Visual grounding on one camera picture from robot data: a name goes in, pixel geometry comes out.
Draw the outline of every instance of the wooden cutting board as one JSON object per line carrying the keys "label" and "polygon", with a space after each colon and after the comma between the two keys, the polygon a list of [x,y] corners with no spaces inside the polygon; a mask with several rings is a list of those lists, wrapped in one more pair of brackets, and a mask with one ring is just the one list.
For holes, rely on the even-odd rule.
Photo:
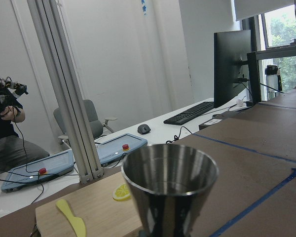
{"label": "wooden cutting board", "polygon": [[[119,172],[61,197],[69,203],[73,214],[84,220],[87,237],[138,236],[142,223],[133,198],[126,201],[112,198],[115,188],[123,183]],[[36,208],[38,230],[42,237],[75,237],[69,221],[56,207],[57,200]]]}

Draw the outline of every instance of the green foliage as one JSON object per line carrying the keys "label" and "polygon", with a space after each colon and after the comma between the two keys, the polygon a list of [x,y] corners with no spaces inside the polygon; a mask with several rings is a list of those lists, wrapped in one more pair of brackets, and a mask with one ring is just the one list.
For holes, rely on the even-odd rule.
{"label": "green foliage", "polygon": [[[289,44],[296,38],[296,19],[286,14],[272,18],[270,29],[272,46]],[[276,58],[273,62],[281,68],[283,91],[293,89],[296,86],[296,57]]]}

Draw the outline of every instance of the yellow plastic knife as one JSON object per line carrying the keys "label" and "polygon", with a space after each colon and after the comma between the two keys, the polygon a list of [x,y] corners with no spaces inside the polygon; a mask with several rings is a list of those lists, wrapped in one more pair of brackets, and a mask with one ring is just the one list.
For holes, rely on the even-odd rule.
{"label": "yellow plastic knife", "polygon": [[56,206],[59,208],[59,210],[62,211],[62,213],[69,220],[77,237],[86,237],[86,227],[85,227],[83,219],[80,217],[75,217],[73,215],[67,201],[64,199],[59,199],[56,202]]}

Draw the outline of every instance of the stainless steel cup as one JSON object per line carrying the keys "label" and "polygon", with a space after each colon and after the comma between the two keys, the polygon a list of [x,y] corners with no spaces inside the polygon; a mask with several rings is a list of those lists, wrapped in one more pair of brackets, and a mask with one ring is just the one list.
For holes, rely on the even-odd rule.
{"label": "stainless steel cup", "polygon": [[186,237],[217,179],[218,168],[197,149],[158,144],[129,154],[122,173],[147,236]]}

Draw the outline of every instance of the red button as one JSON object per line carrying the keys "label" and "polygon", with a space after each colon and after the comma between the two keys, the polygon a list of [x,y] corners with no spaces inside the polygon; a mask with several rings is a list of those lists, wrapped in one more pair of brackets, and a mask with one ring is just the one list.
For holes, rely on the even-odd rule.
{"label": "red button", "polygon": [[124,145],[123,145],[123,150],[128,150],[128,149],[129,149],[128,144],[124,144]]}
{"label": "red button", "polygon": [[39,174],[45,174],[47,172],[46,168],[42,168],[39,171]]}

